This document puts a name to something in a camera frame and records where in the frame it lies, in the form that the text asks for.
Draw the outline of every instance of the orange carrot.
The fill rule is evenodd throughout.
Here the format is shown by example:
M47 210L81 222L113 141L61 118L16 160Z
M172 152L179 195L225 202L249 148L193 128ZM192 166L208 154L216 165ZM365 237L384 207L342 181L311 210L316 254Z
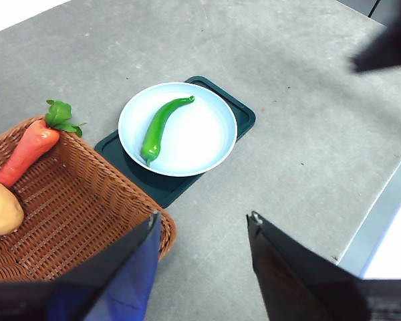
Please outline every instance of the orange carrot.
M59 140L59 131L36 120L25 130L11 157L0 169L0 183L11 187L23 173Z
M60 101L48 100L46 121L36 120L25 130L12 155L0 169L0 183L10 188L41 155L59 140L59 130L82 135L81 125L68 122L71 106Z

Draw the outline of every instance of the plastic vegetable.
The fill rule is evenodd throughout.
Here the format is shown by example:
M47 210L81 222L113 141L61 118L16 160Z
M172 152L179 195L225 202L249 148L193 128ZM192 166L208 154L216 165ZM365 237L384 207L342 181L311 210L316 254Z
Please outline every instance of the plastic vegetable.
M12 192L0 184L0 236L14 232L24 220L24 212Z
M157 111L150 123L146 136L141 146L141 157L146 161L147 166L158 158L160 153L160 141L169 116L178 108L194 102L194 96L188 98L174 99Z
M0 183L10 188L22 174L59 140L59 131L75 132L82 136L81 125L68 120L72 117L72 107L59 100L46 100L49 112L43 119L36 120L25 130L12 155L0 169Z

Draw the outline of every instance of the gray countertop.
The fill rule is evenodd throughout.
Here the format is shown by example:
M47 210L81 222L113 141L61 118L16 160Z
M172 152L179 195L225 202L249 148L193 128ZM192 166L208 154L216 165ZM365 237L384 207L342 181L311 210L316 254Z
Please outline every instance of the gray countertop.
M94 146L140 90L202 75L254 127L169 208L146 320L266 320L245 214L339 259L401 159L401 68L351 73L384 28L332 0L73 0L0 32L0 132L73 106Z

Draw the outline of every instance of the green chili pepper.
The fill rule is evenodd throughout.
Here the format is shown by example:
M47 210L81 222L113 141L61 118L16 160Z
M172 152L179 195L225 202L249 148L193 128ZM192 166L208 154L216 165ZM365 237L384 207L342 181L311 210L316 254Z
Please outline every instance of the green chili pepper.
M148 167L150 167L150 163L159 156L160 141L162 140L162 134L169 116L178 107L190 104L191 102L194 102L194 96L174 99L160 107L154 115L141 146L141 157L146 161Z

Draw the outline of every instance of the wicker basket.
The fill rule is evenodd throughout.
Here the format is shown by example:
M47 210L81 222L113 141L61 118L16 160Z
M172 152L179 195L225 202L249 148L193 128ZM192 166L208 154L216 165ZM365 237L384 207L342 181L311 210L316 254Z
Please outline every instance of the wicker basket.
M0 168L30 118L0 135ZM162 213L159 258L176 238L169 214L74 134L59 142L15 183L25 213L15 233L0 237L0 281L51 280Z

